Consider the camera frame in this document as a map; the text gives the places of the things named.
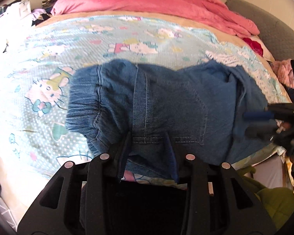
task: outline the bed sheet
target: bed sheet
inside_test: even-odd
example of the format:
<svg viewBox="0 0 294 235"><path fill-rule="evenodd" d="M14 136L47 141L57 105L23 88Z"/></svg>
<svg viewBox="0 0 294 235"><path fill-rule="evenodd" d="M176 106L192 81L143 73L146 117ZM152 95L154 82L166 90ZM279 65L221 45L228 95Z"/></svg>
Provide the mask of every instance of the bed sheet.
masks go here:
<svg viewBox="0 0 294 235"><path fill-rule="evenodd" d="M28 165L47 178L68 160L76 164L90 161L93 155L85 138L64 127L69 82L75 70L114 58L174 70L209 59L228 66L239 64L255 79L268 102L289 101L270 67L265 68L267 64L250 48L219 41L203 28L209 27L123 14L87 15L33 30L18 50L1 61L0 156L10 163ZM222 36L240 42L237 37ZM272 148L266 151L271 154ZM159 183L154 178L127 175L138 182Z"/></svg>

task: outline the mattress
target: mattress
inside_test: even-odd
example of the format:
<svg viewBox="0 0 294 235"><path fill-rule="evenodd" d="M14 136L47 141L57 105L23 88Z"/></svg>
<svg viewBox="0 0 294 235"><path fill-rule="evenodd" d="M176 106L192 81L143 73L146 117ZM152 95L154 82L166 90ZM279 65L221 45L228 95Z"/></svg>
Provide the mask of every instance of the mattress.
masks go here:
<svg viewBox="0 0 294 235"><path fill-rule="evenodd" d="M263 58L242 39L204 24L176 16L128 11L54 16L30 32L18 50L1 61L0 156L9 167L1 173L14 179L1 176L0 183L12 188L3 198L14 197L10 202L25 206L16 210L18 221L34 200L33 195L63 163L71 160L78 164L93 158L85 138L64 127L69 80L78 68L113 58L156 63L174 70L209 59L229 66L239 64L255 79L268 102L290 102ZM37 102L46 97L41 87L52 87L51 99ZM262 161L275 150L276 146L268 146L242 160L236 168ZM18 181L24 180L24 173L13 175L19 169L32 173L25 180L29 187L30 181L35 181L34 192L17 189ZM140 183L174 186L170 181L126 172L125 179L133 178Z"/></svg>

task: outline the pink plush cloth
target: pink plush cloth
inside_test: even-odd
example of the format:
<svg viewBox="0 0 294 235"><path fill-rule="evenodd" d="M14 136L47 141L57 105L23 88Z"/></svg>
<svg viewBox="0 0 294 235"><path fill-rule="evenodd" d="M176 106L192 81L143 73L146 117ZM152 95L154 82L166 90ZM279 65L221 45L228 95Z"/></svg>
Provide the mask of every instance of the pink plush cloth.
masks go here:
<svg viewBox="0 0 294 235"><path fill-rule="evenodd" d="M180 16L240 38L258 35L255 23L220 0L57 0L53 15L90 11L146 11Z"/></svg>
<svg viewBox="0 0 294 235"><path fill-rule="evenodd" d="M275 75L277 75L280 83L294 89L294 74L291 66L291 59L274 61L271 68Z"/></svg>

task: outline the blue denim garment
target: blue denim garment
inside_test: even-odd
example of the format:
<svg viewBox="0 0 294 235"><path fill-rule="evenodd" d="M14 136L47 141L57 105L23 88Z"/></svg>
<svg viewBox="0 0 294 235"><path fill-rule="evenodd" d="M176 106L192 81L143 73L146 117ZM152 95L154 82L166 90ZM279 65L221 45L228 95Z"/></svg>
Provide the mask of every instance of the blue denim garment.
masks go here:
<svg viewBox="0 0 294 235"><path fill-rule="evenodd" d="M66 127L82 133L95 155L131 131L127 169L171 178L165 132L204 162L234 163L267 144L245 138L248 124L242 119L245 111L266 106L266 98L241 66L210 61L173 71L112 60L75 73Z"/></svg>

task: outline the silver screw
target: silver screw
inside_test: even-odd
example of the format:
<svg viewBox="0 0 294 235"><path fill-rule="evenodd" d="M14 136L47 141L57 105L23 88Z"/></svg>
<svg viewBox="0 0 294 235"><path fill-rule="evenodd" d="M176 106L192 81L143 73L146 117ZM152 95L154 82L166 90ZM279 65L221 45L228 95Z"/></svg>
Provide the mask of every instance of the silver screw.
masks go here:
<svg viewBox="0 0 294 235"><path fill-rule="evenodd" d="M195 155L188 154L188 155L186 155L186 159L190 160L190 161L193 161L193 160L195 160Z"/></svg>
<svg viewBox="0 0 294 235"><path fill-rule="evenodd" d="M100 159L101 159L101 160L107 160L107 159L109 159L109 157L110 157L110 155L107 154L107 153L104 153L104 154L101 154L101 155L100 155Z"/></svg>
<svg viewBox="0 0 294 235"><path fill-rule="evenodd" d="M230 165L229 163L222 163L221 166L222 166L222 168L224 168L224 169L229 169L229 168L231 168L231 165Z"/></svg>
<svg viewBox="0 0 294 235"><path fill-rule="evenodd" d="M66 162L66 163L64 164L64 167L66 167L67 169L69 169L69 168L72 168L73 165L74 165L73 162Z"/></svg>

